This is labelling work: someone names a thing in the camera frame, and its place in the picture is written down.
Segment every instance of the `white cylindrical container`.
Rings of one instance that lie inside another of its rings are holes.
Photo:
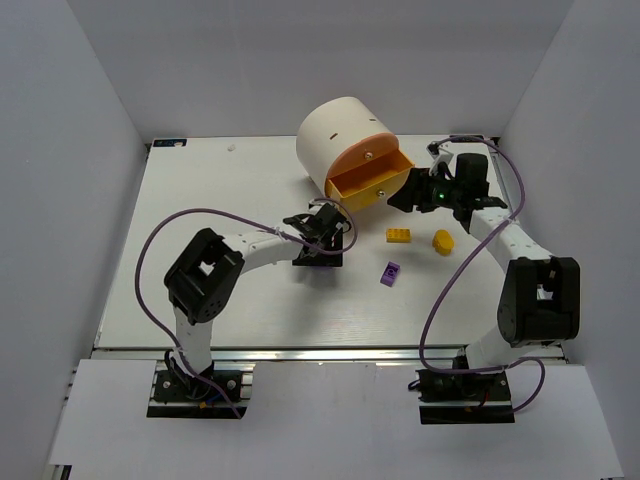
[[[413,167],[398,138],[353,97],[311,112],[298,130],[296,153],[320,191],[352,210],[393,195]]]

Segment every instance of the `white platform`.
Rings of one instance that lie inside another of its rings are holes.
[[[549,367],[515,424],[420,425],[414,367],[262,363],[244,419],[148,419],[153,361],[84,360],[51,463],[72,480],[621,476],[584,367]],[[514,402],[537,367],[508,373]]]
[[[428,166],[425,147],[436,136],[401,136],[405,153]],[[484,145],[459,152],[488,153]],[[491,194],[500,195],[493,166]],[[293,137],[189,139],[185,147],[152,148],[122,260],[105,309],[98,346],[166,347],[169,340],[142,313],[133,294],[140,248],[165,217],[210,207],[275,225],[306,210],[318,190],[295,153]],[[344,267],[317,271],[290,264],[243,275],[226,310],[215,320],[212,345],[225,347],[415,346],[438,293],[477,245],[450,211],[405,214],[385,204],[357,213],[358,245]],[[240,233],[246,226],[194,215],[169,225],[152,245],[142,275],[151,309],[174,328],[162,280],[201,228]],[[388,244],[385,230],[411,228],[411,244]],[[451,232],[456,248],[441,257],[431,247],[436,230]],[[379,283],[387,262],[401,266],[393,288]],[[503,274],[486,252],[460,278],[442,305],[427,343],[464,344],[495,325]]]

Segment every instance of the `yellow block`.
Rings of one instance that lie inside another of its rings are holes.
[[[446,230],[438,230],[433,236],[433,242],[431,242],[431,245],[433,245],[433,248],[435,248],[436,252],[440,255],[447,256],[451,253],[455,244],[449,232]]]
[[[387,242],[410,243],[411,230],[408,228],[387,228]]]

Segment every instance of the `black metal base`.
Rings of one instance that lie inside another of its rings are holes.
[[[242,374],[239,370],[215,371],[208,378],[217,383],[227,394],[229,399],[236,403],[240,400],[242,389]],[[230,381],[235,382],[234,388],[229,388]],[[147,408],[149,418],[229,418],[236,419],[235,414],[222,398],[214,402],[207,402],[218,394],[213,387],[198,390],[194,396],[193,390],[187,390],[173,372],[162,370],[158,372],[153,400],[162,405],[150,405]],[[241,416],[244,416],[246,406],[236,407]]]
[[[423,425],[515,422],[511,405],[492,405],[511,401],[504,372],[451,375],[419,370],[418,376],[419,381],[410,389],[421,394]]]
[[[152,399],[157,404],[149,406],[147,417],[166,418],[236,418],[231,408],[221,398],[218,390],[192,377],[178,366],[165,352],[166,370],[157,373]],[[200,373],[215,382],[233,403],[240,401],[242,375],[240,370],[214,370],[211,366]],[[244,415],[246,407],[238,407]]]

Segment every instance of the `purple lego brick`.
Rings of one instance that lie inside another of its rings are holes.
[[[400,273],[400,265],[398,265],[397,263],[389,262],[387,264],[387,268],[385,268],[384,273],[382,274],[380,283],[386,285],[387,287],[393,286],[393,282],[396,281],[398,273]]]

